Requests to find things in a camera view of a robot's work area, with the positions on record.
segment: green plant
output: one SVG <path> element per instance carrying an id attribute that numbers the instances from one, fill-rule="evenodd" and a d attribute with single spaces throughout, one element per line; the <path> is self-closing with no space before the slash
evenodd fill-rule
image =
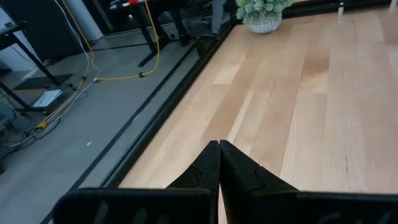
<path id="1" fill-rule="evenodd" d="M 293 4 L 293 0 L 236 0 L 236 17 L 245 24 L 253 24 L 259 19 L 278 19 L 279 13 Z"/>

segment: white wall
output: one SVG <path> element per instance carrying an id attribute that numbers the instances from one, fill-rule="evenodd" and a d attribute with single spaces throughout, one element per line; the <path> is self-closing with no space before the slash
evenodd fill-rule
<path id="1" fill-rule="evenodd" d="M 5 28 L 5 24 L 8 22 L 14 21 L 8 16 L 6 12 L 0 7 L 0 29 Z M 15 32 L 15 35 L 18 39 L 31 51 L 34 55 L 32 46 L 27 41 L 24 33 L 22 31 Z M 0 51 L 0 60 L 5 64 L 8 68 L 13 71 L 29 71 L 36 69 L 36 66 L 33 64 L 31 59 L 25 54 L 25 52 L 16 44 L 11 47 L 8 47 L 4 50 Z"/>
<path id="2" fill-rule="evenodd" d="M 64 0 L 77 23 L 79 24 L 81 31 L 84 33 L 88 40 L 97 40 L 103 36 L 100 28 L 88 12 L 86 6 L 81 0 Z"/>

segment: wooden tabletop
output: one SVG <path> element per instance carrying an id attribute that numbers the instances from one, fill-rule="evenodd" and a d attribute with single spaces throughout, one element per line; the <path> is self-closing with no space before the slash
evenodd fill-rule
<path id="1" fill-rule="evenodd" d="M 300 190 L 398 193 L 397 24 L 377 9 L 236 26 L 121 187 L 166 187 L 227 139 Z"/>

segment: wire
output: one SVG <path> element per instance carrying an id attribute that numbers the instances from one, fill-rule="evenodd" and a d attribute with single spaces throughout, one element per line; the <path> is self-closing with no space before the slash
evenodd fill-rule
<path id="1" fill-rule="evenodd" d="M 152 68 L 151 71 L 145 72 L 145 73 L 142 73 L 142 74 L 140 73 L 139 75 L 131 75 L 131 76 L 117 77 L 117 78 L 97 77 L 97 78 L 94 79 L 95 82 L 101 82 L 101 81 L 106 81 L 106 80 L 125 80 L 125 79 L 130 79 L 130 78 L 140 78 L 140 77 L 144 77 L 146 75 L 149 75 L 149 74 L 153 73 L 156 70 L 156 68 L 157 68 L 157 66 L 159 64 L 159 55 L 160 55 L 159 38 L 157 37 L 154 21 L 152 20 L 152 16 L 150 14 L 150 9 L 149 9 L 149 6 L 148 6 L 148 2 L 147 2 L 147 0 L 144 0 L 144 2 L 145 2 L 145 8 L 146 8 L 147 13 L 148 13 L 149 21 L 150 21 L 150 24 L 152 26 L 152 29 L 154 30 L 155 39 L 156 39 L 157 55 L 156 55 L 156 64 L 155 64 L 155 66 Z"/>
<path id="2" fill-rule="evenodd" d="M 85 98 L 87 98 L 88 92 L 83 91 L 83 92 L 81 92 L 80 96 L 78 96 L 75 99 L 74 103 L 79 102 L 79 101 L 84 100 Z M 0 143 L 14 143 L 11 146 L 4 146 L 5 148 L 12 149 L 12 150 L 10 152 L 6 153 L 5 155 L 3 155 L 2 158 L 5 158 L 5 157 L 7 157 L 7 156 L 9 156 L 9 155 L 11 155 L 11 154 L 13 154 L 15 152 L 18 152 L 18 151 L 22 150 L 22 149 L 26 149 L 27 147 L 33 145 L 33 143 L 35 143 L 36 141 L 38 141 L 40 139 L 43 139 L 44 137 L 48 136 L 51 132 L 53 132 L 58 127 L 60 122 L 61 122 L 61 117 L 59 117 L 55 121 L 49 122 L 51 124 L 51 126 L 54 125 L 54 127 L 51 130 L 49 130 L 51 128 L 51 126 L 49 126 L 46 130 L 33 128 L 30 131 L 25 132 L 24 135 L 22 135 L 23 138 L 22 138 L 21 141 L 0 141 Z M 42 136 L 39 136 L 39 137 L 36 136 L 36 135 L 38 135 L 40 133 L 44 133 L 44 132 L 46 132 L 46 133 L 43 134 Z M 27 143 L 25 145 L 22 145 L 23 143 L 28 142 L 30 139 L 32 139 L 33 141 L 31 141 L 31 142 L 29 142 L 29 143 Z"/>
<path id="3" fill-rule="evenodd" d="M 63 10 L 62 6 L 61 6 L 56 0 L 54 0 L 54 1 L 55 1 L 55 3 L 57 4 L 57 6 L 60 8 L 60 10 L 62 11 L 63 15 L 65 16 L 65 19 L 67 20 L 68 25 L 70 26 L 70 28 L 71 28 L 73 34 L 74 34 L 75 37 L 78 39 L 79 44 L 80 44 L 80 47 L 82 48 L 82 50 L 84 51 L 84 53 L 85 53 L 85 55 L 86 55 L 87 67 L 86 67 L 86 71 L 85 71 L 85 73 L 84 73 L 84 75 L 83 75 L 83 77 L 82 77 L 82 79 L 81 79 L 81 81 L 80 81 L 80 83 L 79 83 L 79 86 L 78 86 L 77 90 L 76 90 L 76 91 L 75 91 L 75 92 L 74 92 L 74 93 L 73 93 L 73 94 L 72 94 L 60 107 L 58 107 L 55 111 L 53 111 L 52 113 L 50 113 L 48 116 L 46 116 L 46 117 L 43 119 L 43 121 L 38 125 L 38 128 L 40 128 L 40 129 L 46 128 L 46 127 L 47 127 L 48 121 L 51 120 L 55 115 L 57 115 L 61 110 L 63 110 L 63 109 L 68 105 L 68 103 L 71 102 L 71 100 L 76 96 L 76 94 L 79 92 L 80 88 L 82 87 L 83 82 L 84 82 L 84 80 L 86 79 L 85 77 L 87 76 L 88 70 L 91 68 L 91 66 L 94 66 L 95 68 L 97 68 L 97 69 L 99 70 L 99 73 L 98 73 L 97 76 L 99 76 L 100 73 L 101 73 L 101 69 L 98 68 L 98 67 L 95 65 L 95 63 L 94 63 L 95 56 L 94 56 L 94 53 L 93 53 L 93 49 L 90 47 L 90 45 L 89 45 L 89 43 L 88 43 L 86 37 L 85 37 L 84 34 L 82 33 L 82 31 L 81 31 L 79 25 L 77 24 L 77 22 L 76 22 L 76 20 L 75 20 L 75 18 L 74 18 L 74 16 L 73 16 L 73 14 L 70 12 L 69 7 L 65 4 L 65 1 L 64 1 L 64 0 L 61 0 L 62 3 L 63 3 L 63 5 L 64 5 L 65 8 L 67 9 L 69 15 L 70 15 L 71 18 L 73 19 L 75 25 L 77 26 L 77 28 L 78 28 L 78 30 L 79 30 L 79 33 L 81 34 L 81 36 L 83 37 L 84 41 L 86 42 L 86 45 L 88 46 L 88 48 L 89 48 L 89 50 L 90 50 L 90 52 L 91 52 L 92 58 L 90 58 L 90 57 L 88 56 L 88 54 L 86 53 L 85 48 L 84 48 L 84 46 L 83 46 L 83 43 L 81 42 L 81 39 L 80 39 L 79 35 L 77 34 L 77 31 L 76 31 L 76 30 L 72 27 L 72 25 L 70 24 L 70 22 L 69 22 L 69 20 L 68 20 L 68 17 L 67 17 L 67 15 L 66 15 L 65 11 Z"/>
<path id="4" fill-rule="evenodd" d="M 58 121 L 59 119 L 62 118 L 63 115 L 65 115 L 65 113 L 67 113 L 69 111 L 69 109 L 78 101 L 78 98 L 80 97 L 81 94 L 83 94 L 91 85 L 93 84 L 93 82 L 91 82 L 90 84 L 88 84 L 86 86 L 86 88 L 84 88 L 81 93 L 70 103 L 70 105 L 68 107 L 64 107 L 64 112 L 61 112 L 60 116 L 54 120 L 54 122 Z M 51 128 L 53 126 L 54 123 L 50 124 L 50 126 L 46 127 L 46 130 L 48 130 L 49 128 Z"/>

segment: cable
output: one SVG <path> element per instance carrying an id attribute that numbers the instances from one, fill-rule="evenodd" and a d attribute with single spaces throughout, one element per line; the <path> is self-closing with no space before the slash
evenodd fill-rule
<path id="1" fill-rule="evenodd" d="M 78 97 L 78 99 L 76 99 L 75 103 L 77 103 L 77 102 L 79 102 L 79 101 L 82 101 L 82 100 L 84 100 L 85 98 L 88 97 L 88 92 L 87 92 L 87 91 L 83 91 L 82 93 L 86 93 L 86 95 L 84 95 L 84 96 L 81 97 L 81 98 Z"/>
<path id="2" fill-rule="evenodd" d="M 149 6 L 148 6 L 148 2 L 147 2 L 147 0 L 144 0 L 144 2 L 145 2 L 145 8 L 147 10 L 148 17 L 149 17 L 149 20 L 150 20 L 150 24 L 151 24 L 151 26 L 152 26 L 152 28 L 154 30 L 155 39 L 156 39 L 157 55 L 156 55 L 156 64 L 155 64 L 155 66 L 152 68 L 151 71 L 145 72 L 145 73 L 140 73 L 138 75 L 131 75 L 131 76 L 126 76 L 126 77 L 117 77 L 117 78 L 96 77 L 96 78 L 93 79 L 94 82 L 102 82 L 102 81 L 106 81 L 106 80 L 125 80 L 125 79 L 130 79 L 130 78 L 142 78 L 142 77 L 144 77 L 146 75 L 151 74 L 152 72 L 154 72 L 156 70 L 156 68 L 157 68 L 157 66 L 159 64 L 159 55 L 160 55 L 159 38 L 157 37 L 154 21 L 152 20 L 152 16 L 150 14 L 150 9 L 149 9 Z"/>
<path id="3" fill-rule="evenodd" d="M 90 45 L 88 44 L 88 41 L 87 41 L 86 37 L 83 35 L 83 33 L 82 33 L 82 31 L 81 31 L 79 25 L 77 24 L 77 22 L 76 22 L 76 20 L 75 20 L 75 18 L 74 18 L 74 16 L 73 16 L 73 14 L 70 12 L 69 7 L 65 4 L 65 1 L 64 1 L 64 0 L 61 0 L 62 3 L 63 3 L 63 5 L 65 6 L 65 8 L 67 9 L 67 11 L 69 12 L 71 18 L 73 19 L 75 25 L 77 26 L 77 28 L 78 28 L 78 30 L 79 30 L 81 36 L 82 36 L 83 39 L 85 40 L 85 42 L 86 42 L 86 44 L 87 44 L 87 46 L 88 46 L 88 48 L 89 48 L 89 50 L 90 50 L 90 52 L 91 52 L 92 58 L 90 58 L 90 57 L 88 56 L 88 54 L 86 53 L 86 51 L 85 51 L 85 49 L 84 49 L 84 46 L 83 46 L 83 43 L 81 42 L 81 39 L 80 39 L 79 35 L 77 34 L 77 31 L 75 31 L 74 28 L 72 27 L 72 25 L 70 24 L 70 22 L 69 22 L 69 20 L 68 20 L 68 17 L 67 17 L 67 15 L 66 15 L 65 11 L 63 10 L 62 6 L 59 5 L 59 3 L 58 3 L 56 0 L 54 0 L 54 1 L 55 1 L 55 3 L 57 4 L 57 6 L 60 8 L 60 10 L 62 11 L 63 15 L 65 16 L 65 19 L 67 20 L 68 25 L 70 26 L 70 28 L 71 28 L 73 34 L 74 34 L 75 37 L 78 39 L 79 44 L 80 44 L 80 47 L 82 48 L 82 50 L 84 51 L 84 53 L 85 53 L 85 55 L 86 55 L 87 67 L 86 67 L 86 71 L 85 71 L 84 75 L 83 75 L 82 78 L 81 78 L 81 81 L 80 81 L 80 83 L 79 83 L 79 86 L 78 86 L 77 90 L 76 90 L 76 91 L 71 95 L 71 97 L 69 97 L 60 107 L 58 107 L 55 111 L 53 111 L 52 113 L 50 113 L 48 116 L 46 116 L 46 117 L 43 119 L 43 121 L 38 125 L 38 128 L 40 128 L 40 129 L 45 129 L 45 128 L 47 127 L 48 121 L 49 121 L 50 119 L 52 119 L 55 115 L 57 115 L 61 110 L 63 110 L 63 109 L 68 105 L 68 103 L 76 96 L 76 94 L 79 92 L 80 88 L 82 87 L 83 82 L 84 82 L 84 80 L 86 79 L 88 70 L 91 68 L 91 66 L 94 65 L 94 67 L 97 68 L 97 69 L 99 70 L 99 74 L 98 74 L 97 76 L 99 76 L 100 73 L 101 73 L 101 69 L 98 68 L 98 67 L 94 64 L 95 56 L 94 56 L 94 53 L 93 53 L 93 49 L 92 49 L 92 48 L 90 47 Z"/>
<path id="4" fill-rule="evenodd" d="M 44 137 L 46 137 L 46 136 L 48 136 L 51 132 L 53 132 L 57 127 L 58 127 L 58 125 L 61 123 L 61 119 L 59 119 L 59 120 L 57 120 L 57 121 L 54 121 L 54 122 L 52 122 L 51 124 L 55 124 L 55 126 L 54 126 L 54 128 L 53 129 L 51 129 L 51 130 L 49 130 L 49 131 L 45 131 L 45 132 L 47 132 L 47 133 L 45 133 L 45 134 L 43 134 L 42 136 L 40 136 L 40 137 L 37 137 L 37 139 L 36 140 L 40 140 L 40 139 L 42 139 L 42 138 L 44 138 Z"/>
<path id="5" fill-rule="evenodd" d="M 12 149 L 10 152 L 8 152 L 8 153 L 6 153 L 5 155 L 3 155 L 1 159 L 5 158 L 5 157 L 7 157 L 7 156 L 10 156 L 11 154 L 13 154 L 13 153 L 15 153 L 15 152 L 19 152 L 19 151 L 21 151 L 21 150 L 23 150 L 23 149 L 26 149 L 27 147 L 33 145 L 33 143 L 36 142 L 36 138 L 32 138 L 32 139 L 33 139 L 32 142 L 30 142 L 30 143 L 28 143 L 28 144 L 26 144 L 26 145 L 24 145 L 24 146 L 15 147 L 15 148 Z"/>
<path id="6" fill-rule="evenodd" d="M 214 37 L 216 40 L 221 40 L 221 38 L 218 35 L 213 35 L 213 34 L 203 34 L 197 37 L 197 40 L 201 39 L 202 37 Z"/>

